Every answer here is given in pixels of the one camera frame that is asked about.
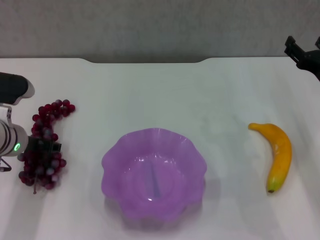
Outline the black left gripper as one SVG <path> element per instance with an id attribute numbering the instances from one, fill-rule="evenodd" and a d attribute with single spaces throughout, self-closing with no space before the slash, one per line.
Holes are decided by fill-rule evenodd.
<path id="1" fill-rule="evenodd" d="M 61 143 L 55 142 L 53 140 L 29 136 L 27 147 L 24 152 L 55 153 L 60 152 L 61 148 Z"/>

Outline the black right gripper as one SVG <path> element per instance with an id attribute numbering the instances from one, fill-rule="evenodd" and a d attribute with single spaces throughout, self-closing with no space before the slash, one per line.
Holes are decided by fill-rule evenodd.
<path id="1" fill-rule="evenodd" d="M 312 73 L 320 80 L 320 37 L 315 42 L 318 50 L 306 51 L 302 50 L 292 36 L 288 36 L 285 41 L 284 53 L 290 57 L 300 70 Z"/>

